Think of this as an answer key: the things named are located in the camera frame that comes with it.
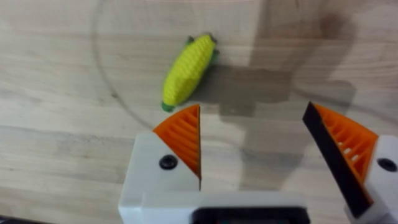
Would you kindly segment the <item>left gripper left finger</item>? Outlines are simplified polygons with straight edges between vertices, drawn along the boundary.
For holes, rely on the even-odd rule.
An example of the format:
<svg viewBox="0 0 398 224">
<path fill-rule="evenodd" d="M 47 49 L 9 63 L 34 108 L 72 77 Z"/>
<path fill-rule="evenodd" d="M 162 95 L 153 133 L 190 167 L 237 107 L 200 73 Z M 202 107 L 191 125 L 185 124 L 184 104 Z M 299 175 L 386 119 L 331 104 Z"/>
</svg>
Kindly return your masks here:
<svg viewBox="0 0 398 224">
<path fill-rule="evenodd" d="M 137 135 L 118 210 L 124 223 L 144 223 L 149 194 L 198 192 L 201 188 L 200 106 L 169 116 Z"/>
</svg>

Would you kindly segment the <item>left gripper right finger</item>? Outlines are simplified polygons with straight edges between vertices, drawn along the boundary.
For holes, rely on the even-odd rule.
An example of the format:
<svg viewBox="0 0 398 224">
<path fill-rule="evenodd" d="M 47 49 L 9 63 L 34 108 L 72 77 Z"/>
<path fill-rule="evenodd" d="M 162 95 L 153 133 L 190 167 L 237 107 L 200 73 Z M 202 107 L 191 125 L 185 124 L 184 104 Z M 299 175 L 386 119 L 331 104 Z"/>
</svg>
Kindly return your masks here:
<svg viewBox="0 0 398 224">
<path fill-rule="evenodd" d="M 309 102 L 302 118 L 345 200 L 351 223 L 397 223 L 397 137 Z"/>
</svg>

